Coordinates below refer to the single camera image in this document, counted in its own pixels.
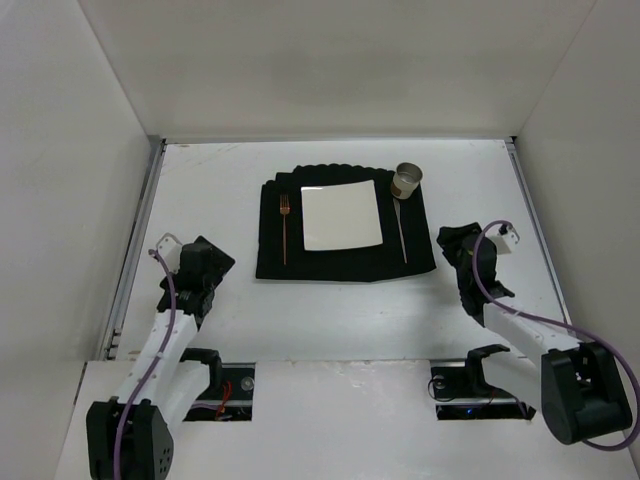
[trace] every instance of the table surface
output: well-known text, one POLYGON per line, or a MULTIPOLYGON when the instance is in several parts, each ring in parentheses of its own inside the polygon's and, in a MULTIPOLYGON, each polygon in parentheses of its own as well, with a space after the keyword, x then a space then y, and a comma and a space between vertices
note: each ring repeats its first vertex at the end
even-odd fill
MULTIPOLYGON (((88 364, 56 480, 89 478, 86 412, 95 399, 109 398, 130 368, 88 364)), ((561 445, 540 414, 532 422, 438 421, 429 377, 427 361, 258 363, 253 420, 183 423, 169 478, 638 478, 627 450, 561 445)))
MULTIPOLYGON (((357 140, 170 145, 144 239, 167 231, 183 242, 204 235, 236 259, 216 290, 195 346, 227 362, 465 357, 501 341, 462 309, 455 271, 435 239, 442 226, 506 219, 521 242, 501 256, 498 279, 528 311, 562 310, 505 143, 501 140, 357 140), (419 165, 437 269, 373 284, 255 279, 261 185, 297 165, 346 163, 393 169, 419 165)), ((162 272, 141 257, 118 359, 146 341, 162 272)))

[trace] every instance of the metal cup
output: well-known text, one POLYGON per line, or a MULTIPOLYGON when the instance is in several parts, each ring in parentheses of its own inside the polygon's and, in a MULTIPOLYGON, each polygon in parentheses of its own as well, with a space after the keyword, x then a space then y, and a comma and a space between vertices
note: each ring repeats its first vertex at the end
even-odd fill
POLYGON ((396 167, 396 173, 391 182, 391 194, 399 200, 406 200, 420 185, 422 170, 413 163, 401 163, 396 167))

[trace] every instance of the fork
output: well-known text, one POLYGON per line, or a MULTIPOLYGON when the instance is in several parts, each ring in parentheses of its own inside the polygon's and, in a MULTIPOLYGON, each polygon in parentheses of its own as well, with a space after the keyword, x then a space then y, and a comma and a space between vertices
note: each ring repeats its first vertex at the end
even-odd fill
POLYGON ((282 258, 284 265, 287 264, 287 215, 291 213, 289 206, 289 195, 280 195, 280 215, 282 215, 282 258))

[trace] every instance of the white enclosure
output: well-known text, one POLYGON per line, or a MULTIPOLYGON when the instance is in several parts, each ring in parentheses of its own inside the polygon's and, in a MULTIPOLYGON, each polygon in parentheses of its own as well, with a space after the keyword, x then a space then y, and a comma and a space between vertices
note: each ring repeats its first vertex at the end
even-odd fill
POLYGON ((517 136, 572 320, 640 370, 639 24, 637 0, 0 0, 0 477, 55 475, 147 135, 517 136))

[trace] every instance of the purple cable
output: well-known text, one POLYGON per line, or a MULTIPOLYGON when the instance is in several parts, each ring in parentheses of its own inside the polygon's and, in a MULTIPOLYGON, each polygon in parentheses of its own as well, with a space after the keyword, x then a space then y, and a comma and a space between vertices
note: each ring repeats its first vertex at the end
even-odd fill
POLYGON ((576 327, 575 325, 569 325, 562 322, 558 322, 557 320, 551 320, 550 318, 541 317, 538 315, 532 315, 531 313, 521 312, 519 310, 516 310, 515 308, 505 305, 504 303, 499 302, 498 300, 496 300, 491 296, 491 294, 487 291, 485 286, 482 284, 482 281, 480 280, 480 275, 478 274, 478 251, 480 249, 480 243, 482 242, 482 239, 485 237, 487 232, 491 228, 495 227, 496 225, 504 225, 508 228, 513 228, 513 224, 507 220, 495 220, 489 223, 486 227, 484 227, 484 230, 482 230, 482 232, 480 232, 480 235, 478 235, 478 238, 476 239, 476 243, 473 246, 473 259, 471 261, 471 268, 473 269, 473 278, 475 279, 476 284, 478 285, 478 288, 480 289, 482 294, 487 298, 487 300, 489 300, 494 305, 497 305, 498 307, 502 308, 506 312, 509 312, 512 315, 517 315, 522 318, 526 318, 527 320, 533 320, 534 322, 546 323, 547 325, 554 325, 556 327, 564 328, 565 330, 571 330, 579 335, 582 335, 583 337, 589 338, 599 343, 605 349, 607 349, 616 358, 616 360, 618 360, 620 365, 622 365, 622 368, 624 369, 625 373, 629 377, 629 380, 631 381, 631 386, 633 387, 633 393, 636 397, 636 405, 637 405, 636 423, 633 426, 633 429, 631 430, 631 432, 629 433, 629 436, 625 438, 622 442, 616 445, 610 445, 610 446, 599 445, 597 443, 592 443, 588 440, 584 440, 583 443, 597 450, 603 450, 605 452, 616 452, 618 450, 623 450, 627 448, 629 445, 635 442, 636 438, 638 438, 638 435, 640 434, 640 422, 638 422, 638 418, 640 418, 640 384, 638 384, 638 379, 633 373, 633 370, 631 369, 629 362, 625 360, 625 358, 622 356, 622 353, 620 353, 613 345, 611 345, 609 342, 601 338, 599 335, 596 335, 595 333, 591 333, 588 330, 585 330, 584 328, 576 327))
POLYGON ((153 358, 149 368, 144 372, 142 378, 138 381, 138 385, 131 392, 131 396, 129 400, 127 400, 126 405, 124 406, 124 410, 122 410, 122 415, 120 416, 120 421, 118 422, 118 428, 116 429, 116 439, 113 445, 113 479, 114 480, 122 480, 122 475, 120 472, 120 453, 122 449, 122 437, 124 435, 124 426, 127 422, 127 417, 129 416, 129 410, 133 405, 136 397, 140 393, 140 390, 147 383, 147 380, 151 377, 153 370, 156 368, 156 365, 160 361, 160 354, 164 352, 169 344, 169 340, 171 340, 171 333, 173 332, 173 327, 176 323, 176 287, 173 284, 173 278, 171 277, 171 272, 169 271, 169 267, 167 263, 164 261, 162 256, 157 250, 149 250, 149 255, 155 258, 160 266, 164 270, 164 274, 167 277, 167 282, 169 283, 169 296, 171 297, 171 313, 169 316, 169 326, 167 327, 167 332, 164 334, 164 338, 162 339, 162 343, 160 344, 160 348, 158 349, 158 354, 153 358))

